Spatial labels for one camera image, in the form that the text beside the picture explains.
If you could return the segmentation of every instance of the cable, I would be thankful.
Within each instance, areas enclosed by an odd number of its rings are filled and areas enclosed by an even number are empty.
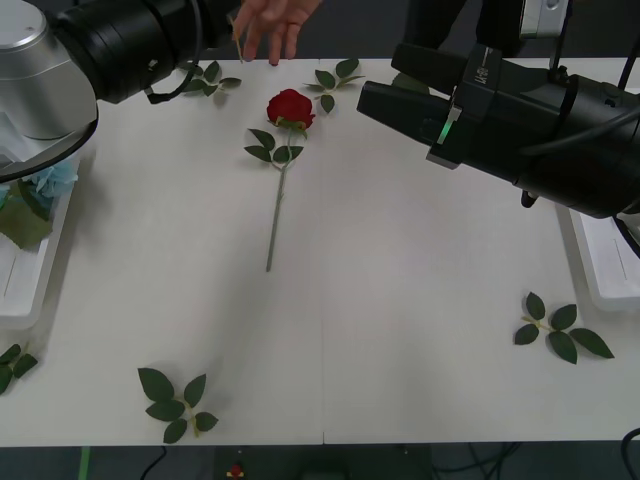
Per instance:
[[[631,250],[633,250],[633,253],[640,258],[640,245],[638,245],[637,240],[633,237],[631,231],[629,231],[627,224],[616,217],[613,217],[613,222],[616,224],[616,227],[618,227],[618,231],[620,232],[620,235],[622,235],[622,238],[624,238]]]
[[[462,467],[455,467],[455,468],[441,468],[441,467],[436,467],[434,466],[433,469],[436,470],[438,473],[459,473],[459,472],[465,472],[467,470],[472,470],[474,468],[478,468],[480,467],[480,465],[487,465],[489,463],[493,463],[496,462],[498,460],[500,460],[500,458],[502,457],[503,453],[499,453],[497,455],[493,455],[492,457],[489,457],[485,460],[480,460],[480,462],[477,463],[470,463],[468,465],[464,465]]]
[[[142,473],[142,476],[140,477],[140,480],[144,480],[145,478],[147,478],[147,474],[153,469],[153,467],[155,467],[157,464],[159,464],[162,459],[164,459],[164,457],[167,456],[167,447],[162,446],[162,453],[160,454],[160,456],[158,458],[156,458],[153,463],[151,465],[149,465],[147,467],[147,469]]]
[[[168,102],[176,98],[184,89],[187,88],[187,85],[191,83],[193,76],[196,73],[196,68],[198,68],[198,63],[200,62],[200,56],[202,55],[202,43],[203,43],[203,32],[202,32],[202,13],[200,12],[200,6],[198,5],[198,0],[191,0],[191,6],[193,8],[193,16],[196,22],[196,48],[193,54],[193,62],[191,63],[191,68],[187,72],[187,76],[184,77],[182,83],[171,93],[154,93],[153,88],[148,87],[145,89],[145,93],[147,94],[147,98],[152,105],[157,105],[158,103]]]
[[[20,178],[26,177],[27,175],[38,173],[39,171],[44,170],[45,168],[52,167],[56,163],[61,162],[65,158],[68,158],[70,155],[73,155],[78,150],[80,150],[80,148],[85,143],[89,141],[89,139],[93,136],[94,133],[96,133],[96,129],[98,128],[98,120],[99,120],[99,115],[96,112],[96,119],[87,126],[87,129],[85,130],[82,137],[76,143],[74,143],[71,147],[67,148],[64,152],[56,155],[55,157],[50,158],[49,160],[42,162],[38,165],[35,165],[33,167],[28,167],[13,173],[6,173],[2,175],[2,170],[0,170],[0,184],[12,182],[14,180],[18,180]]]
[[[500,452],[498,461],[493,466],[493,468],[489,470],[489,473],[485,475],[484,480],[490,480],[492,475],[496,471],[498,472],[498,478],[500,478],[500,469],[502,468],[503,462],[507,458],[509,458],[511,455],[516,453],[521,446],[522,446],[522,443],[516,442],[516,443],[512,443],[508,448],[503,449],[502,452]]]
[[[622,461],[624,462],[624,466],[627,468],[627,472],[629,472],[629,476],[632,480],[640,480],[635,470],[633,469],[633,466],[631,466],[631,462],[629,461],[629,444],[631,443],[631,440],[633,440],[638,435],[640,435],[640,428],[631,430],[624,436],[624,438],[622,439],[622,443],[620,444]]]
[[[618,83],[618,88],[620,90],[627,88],[627,83],[629,82],[629,77],[631,77],[631,71],[633,70],[633,65],[636,63],[636,57],[638,54],[640,54],[640,35],[638,35],[636,44],[631,49],[631,53],[629,53],[629,56],[627,57],[627,63],[624,65],[624,69],[622,70],[622,75],[620,75],[620,82]]]
[[[638,118],[640,118],[640,106],[635,107],[622,115],[618,115],[611,120],[607,120],[597,127],[589,128],[588,130],[576,133],[575,135],[569,135],[568,137],[553,140],[552,142],[524,147],[520,149],[518,153],[527,157],[537,157],[538,155],[546,155],[548,153],[557,152],[558,150],[565,150],[578,143],[583,143],[606,135],[612,130],[626,125],[627,123],[631,123]]]
[[[482,475],[486,476],[487,471],[484,469],[484,465],[480,464],[480,459],[478,458],[478,454],[476,454],[476,449],[473,448],[473,444],[467,443],[467,448],[469,448],[469,453],[471,453],[471,458],[473,458],[473,461],[476,462],[476,465],[478,465],[478,468],[482,472]]]

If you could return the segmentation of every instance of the leaf sprig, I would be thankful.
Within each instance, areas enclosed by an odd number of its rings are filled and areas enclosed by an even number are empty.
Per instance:
[[[298,158],[304,149],[304,147],[288,147],[287,145],[282,145],[276,148],[276,139],[273,138],[273,135],[269,132],[257,130],[255,128],[250,128],[249,131],[253,133],[262,145],[251,145],[249,147],[245,147],[244,149],[247,153],[262,160],[263,162],[272,164],[278,169],[281,169]],[[289,158],[289,148],[291,148],[291,158]]]
[[[22,378],[29,370],[38,364],[33,355],[23,352],[17,343],[0,356],[0,395],[15,378]]]
[[[164,443],[176,443],[184,436],[188,427],[187,420],[182,418],[185,411],[189,413],[189,421],[196,437],[199,437],[201,432],[208,432],[218,423],[218,419],[209,412],[193,414],[192,409],[198,405],[204,394],[206,375],[200,375],[189,382],[182,397],[175,396],[173,385],[159,370],[139,368],[138,376],[145,395],[154,402],[147,408],[147,415],[162,422],[169,422],[164,431]]]
[[[320,93],[316,100],[320,99],[320,106],[326,113],[331,113],[336,105],[336,100],[333,98],[333,93],[336,90],[343,88],[354,80],[364,78],[363,75],[353,75],[359,65],[360,60],[357,58],[343,60],[336,65],[336,76],[324,70],[316,70],[318,83],[305,83],[309,90]]]
[[[188,71],[191,65],[191,62],[181,63],[178,68]],[[187,88],[184,89],[184,93],[202,92],[207,97],[210,97],[216,92],[225,92],[226,89],[239,87],[242,83],[242,80],[233,77],[218,80],[220,76],[222,76],[222,69],[217,61],[212,62],[206,70],[202,70],[202,67],[198,65],[194,79],[189,82]]]
[[[595,332],[587,328],[574,328],[568,331],[576,321],[578,309],[576,305],[566,305],[556,310],[551,316],[549,325],[544,325],[541,321],[546,315],[546,307],[542,299],[535,293],[530,293],[526,300],[527,312],[532,318],[522,317],[522,320],[528,323],[524,327],[518,329],[514,336],[516,345],[529,345],[533,343],[540,333],[540,329],[549,332],[548,339],[551,348],[563,360],[576,364],[578,363],[578,350],[576,349],[576,341],[588,351],[602,358],[614,358],[613,353],[602,338]]]
[[[31,189],[18,180],[0,205],[0,233],[22,250],[38,245],[52,229],[49,210],[40,205]]]

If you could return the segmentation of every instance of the floor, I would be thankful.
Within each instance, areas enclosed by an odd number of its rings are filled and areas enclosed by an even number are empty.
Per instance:
[[[499,451],[500,445],[476,445],[480,458]],[[160,447],[94,448],[89,480],[137,480],[162,452]],[[346,459],[354,480],[429,480],[429,450],[422,446],[368,447],[173,447],[147,480],[222,480],[237,460],[247,480],[295,480],[312,456]],[[464,466],[472,461],[465,444],[435,445],[431,455],[440,468]],[[640,468],[640,445],[631,446],[631,458]],[[0,449],[2,480],[70,480],[78,478],[79,448]],[[443,480],[482,480],[478,469],[440,474]],[[626,480],[618,442],[531,443],[505,464],[504,480]]]
[[[59,11],[68,8],[72,0],[31,0],[41,8]],[[303,30],[299,56],[302,58],[389,57],[404,29],[408,0],[326,0]],[[473,45],[474,24],[481,0],[469,0],[454,25],[444,48],[466,53]],[[638,0],[583,0],[576,5],[569,31],[567,56],[626,56],[640,21]],[[548,56],[549,42],[529,43],[523,56]],[[234,58],[230,47],[216,51],[216,58]],[[499,445],[483,444],[478,454],[492,455]],[[253,475],[259,480],[287,480],[292,468],[298,466],[312,450],[287,447],[252,447],[241,454]],[[144,469],[161,452],[159,447],[95,448],[91,451],[90,480],[128,480],[140,478]],[[340,450],[354,458],[353,471],[367,480],[384,478],[398,480],[429,479],[424,467],[428,449],[397,446],[353,447]],[[471,460],[467,445],[436,445],[433,463],[440,467],[468,464]],[[640,447],[632,446],[632,458],[640,469]],[[237,449],[212,447],[175,447],[148,476],[149,480],[216,480],[225,478],[224,471],[238,456]],[[0,480],[69,480],[78,476],[79,448],[0,449]],[[479,471],[442,475],[443,479],[476,480]],[[618,442],[534,443],[524,445],[505,464],[505,480],[596,480],[626,479]]]

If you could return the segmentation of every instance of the white container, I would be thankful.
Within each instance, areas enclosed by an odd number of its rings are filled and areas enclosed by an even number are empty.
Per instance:
[[[575,211],[571,220],[593,303],[605,311],[640,310],[640,260],[613,220]]]
[[[5,158],[21,161],[41,151],[46,144],[16,135],[0,112],[0,154]],[[77,155],[71,157],[75,170],[79,164]],[[38,321],[70,197],[68,193],[54,202],[52,232],[38,247],[20,250],[0,234],[0,328],[22,330]]]

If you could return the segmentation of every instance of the gray wall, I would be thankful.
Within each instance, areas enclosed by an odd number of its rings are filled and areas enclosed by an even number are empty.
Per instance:
[[[72,4],[72,0],[29,1],[54,12]],[[468,0],[444,48],[458,53],[471,49],[481,2]],[[408,4],[409,0],[325,0],[301,33],[298,56],[390,57],[402,38]],[[638,31],[640,0],[578,0],[565,56],[626,57]],[[549,41],[530,41],[521,56],[546,57],[551,49]],[[235,58],[236,53],[229,46],[213,56]]]

